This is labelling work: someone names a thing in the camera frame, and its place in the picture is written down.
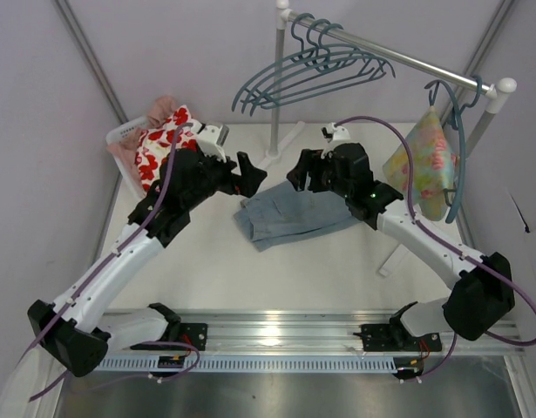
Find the light blue denim skirt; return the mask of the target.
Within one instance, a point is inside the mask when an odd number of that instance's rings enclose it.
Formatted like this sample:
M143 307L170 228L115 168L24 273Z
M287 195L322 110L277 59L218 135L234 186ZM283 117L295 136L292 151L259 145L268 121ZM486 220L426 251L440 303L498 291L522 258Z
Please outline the light blue denim skirt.
M234 221L258 252L340 232L357 225L333 192L298 192L285 181L241 202Z

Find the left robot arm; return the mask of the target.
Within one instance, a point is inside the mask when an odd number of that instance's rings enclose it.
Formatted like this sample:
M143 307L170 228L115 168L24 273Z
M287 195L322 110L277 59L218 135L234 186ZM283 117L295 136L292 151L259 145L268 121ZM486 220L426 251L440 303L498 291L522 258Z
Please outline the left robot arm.
M30 306L36 344L83 377L110 351L171 337L180 319L160 303L109 320L103 315L133 276L189 225L195 207L217 192L251 198L267 176L245 152L238 152L236 160L200 148L170 152L110 252L52 303L36 300Z

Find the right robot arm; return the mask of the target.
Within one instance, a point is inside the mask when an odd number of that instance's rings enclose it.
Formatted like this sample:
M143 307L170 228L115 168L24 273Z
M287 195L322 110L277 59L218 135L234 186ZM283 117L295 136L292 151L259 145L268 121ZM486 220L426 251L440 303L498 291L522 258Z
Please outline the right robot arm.
M449 288L446 298L411 302L391 316L392 336L399 345L407 336L442 332L475 341L514 308L513 290L495 276L511 274L508 260L500 253L485 256L416 219L400 192L375 179L368 154L358 143L341 144L328 155L303 150L287 179L298 192L340 196L354 218L405 246Z

